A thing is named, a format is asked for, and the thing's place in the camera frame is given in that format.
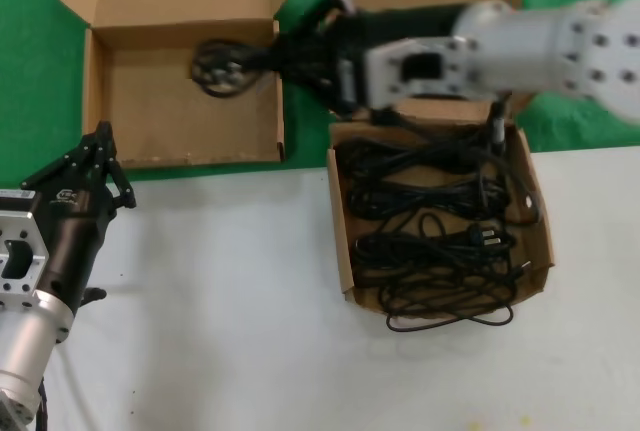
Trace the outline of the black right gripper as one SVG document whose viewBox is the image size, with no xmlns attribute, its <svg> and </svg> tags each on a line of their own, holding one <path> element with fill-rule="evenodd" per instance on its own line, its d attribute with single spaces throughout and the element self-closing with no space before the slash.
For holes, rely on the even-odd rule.
<svg viewBox="0 0 640 431">
<path fill-rule="evenodd" d="M 272 46 L 274 69 L 349 119 L 404 99 L 464 100 L 457 30 L 466 3 L 353 12 L 353 0 L 318 0 Z"/>
</svg>

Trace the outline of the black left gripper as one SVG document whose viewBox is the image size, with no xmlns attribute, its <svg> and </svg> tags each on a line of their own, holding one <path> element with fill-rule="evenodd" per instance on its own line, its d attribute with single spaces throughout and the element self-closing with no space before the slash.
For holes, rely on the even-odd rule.
<svg viewBox="0 0 640 431">
<path fill-rule="evenodd" d="M 114 198 L 106 185 L 107 175 L 118 190 Z M 43 226 L 49 257 L 37 289 L 75 312 L 107 227 L 116 216 L 115 208 L 137 206 L 133 187 L 117 160 L 112 125 L 100 121 L 76 147 L 25 178 L 20 188 L 38 189 L 41 198 L 36 217 Z"/>
</svg>

